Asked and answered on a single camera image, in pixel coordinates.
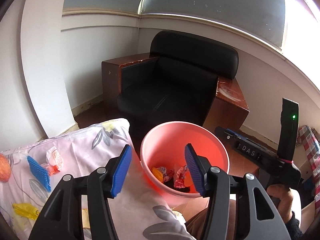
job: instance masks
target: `black leather armchair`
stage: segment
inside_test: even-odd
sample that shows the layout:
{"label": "black leather armchair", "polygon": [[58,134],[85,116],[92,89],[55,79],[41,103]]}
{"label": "black leather armchair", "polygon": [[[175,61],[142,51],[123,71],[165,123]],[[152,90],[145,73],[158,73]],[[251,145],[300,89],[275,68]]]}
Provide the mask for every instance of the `black leather armchair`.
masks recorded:
{"label": "black leather armchair", "polygon": [[[161,31],[154,37],[149,54],[102,62],[108,117],[127,118],[132,137],[139,140],[163,122],[185,121],[203,126],[208,115],[219,119],[224,112],[225,120],[230,119],[230,111],[236,111],[233,116],[239,117],[236,127],[227,123],[214,126],[239,129],[249,110],[234,79],[237,69],[238,53],[232,47],[190,33]],[[220,98],[225,96],[223,101],[233,101],[236,108],[220,104],[212,111],[221,91]]]}

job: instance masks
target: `red and white checkered tablecloth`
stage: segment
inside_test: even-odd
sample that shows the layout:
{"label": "red and white checkered tablecloth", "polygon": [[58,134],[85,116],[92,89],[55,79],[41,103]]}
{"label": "red and white checkered tablecloth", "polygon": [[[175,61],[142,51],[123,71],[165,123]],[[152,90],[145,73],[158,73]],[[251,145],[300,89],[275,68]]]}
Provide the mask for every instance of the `red and white checkered tablecloth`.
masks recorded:
{"label": "red and white checkered tablecloth", "polygon": [[320,210],[320,145],[310,127],[306,125],[299,128],[297,141],[303,144],[311,166],[313,182],[316,185],[315,201],[317,214]]}

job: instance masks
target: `metal screw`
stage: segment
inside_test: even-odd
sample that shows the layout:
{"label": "metal screw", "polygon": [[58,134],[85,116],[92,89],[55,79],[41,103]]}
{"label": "metal screw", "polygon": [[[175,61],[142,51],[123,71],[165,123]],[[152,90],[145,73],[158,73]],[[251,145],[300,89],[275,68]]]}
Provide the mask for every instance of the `metal screw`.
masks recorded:
{"label": "metal screw", "polygon": [[210,171],[213,172],[213,173],[219,173],[220,169],[218,167],[211,167]]}
{"label": "metal screw", "polygon": [[246,176],[247,179],[250,179],[250,180],[254,179],[254,176],[251,173],[247,173],[245,176]]}
{"label": "metal screw", "polygon": [[63,180],[64,180],[64,181],[69,181],[69,180],[71,180],[71,175],[70,175],[70,174],[64,175],[64,176],[63,176]]}
{"label": "metal screw", "polygon": [[106,168],[105,167],[100,167],[100,168],[97,169],[97,173],[99,173],[99,174],[103,174],[105,172],[106,172]]}

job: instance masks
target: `brown floor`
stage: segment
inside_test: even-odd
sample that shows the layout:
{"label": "brown floor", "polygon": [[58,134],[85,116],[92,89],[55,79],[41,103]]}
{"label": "brown floor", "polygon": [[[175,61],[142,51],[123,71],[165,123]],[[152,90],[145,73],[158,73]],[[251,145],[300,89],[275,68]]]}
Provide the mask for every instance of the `brown floor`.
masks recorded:
{"label": "brown floor", "polygon": [[[75,117],[79,128],[88,127],[94,123],[104,122],[107,120],[103,102],[96,104],[90,109],[84,111],[83,113]],[[228,145],[226,150],[229,155],[230,169],[229,174],[243,177],[247,172],[254,173],[257,170],[257,166],[250,162],[248,159],[240,155],[239,153],[232,150]],[[208,198],[197,198],[189,201],[187,204],[183,204],[175,208],[176,211],[182,213],[183,217],[188,220],[195,214],[203,210],[208,206]]]}

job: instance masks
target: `pink trash bin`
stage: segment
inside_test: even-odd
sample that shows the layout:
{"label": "pink trash bin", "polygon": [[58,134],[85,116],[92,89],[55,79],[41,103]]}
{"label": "pink trash bin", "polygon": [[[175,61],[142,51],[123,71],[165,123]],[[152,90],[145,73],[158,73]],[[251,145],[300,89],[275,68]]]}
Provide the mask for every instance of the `pink trash bin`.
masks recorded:
{"label": "pink trash bin", "polygon": [[153,188],[166,200],[170,207],[176,207],[193,198],[200,197],[192,185],[190,193],[179,192],[162,184],[152,174],[152,167],[184,166],[184,148],[191,143],[196,153],[206,157],[211,165],[229,172],[229,157],[219,139],[205,128],[188,122],[162,123],[148,132],[140,149],[141,165]]}

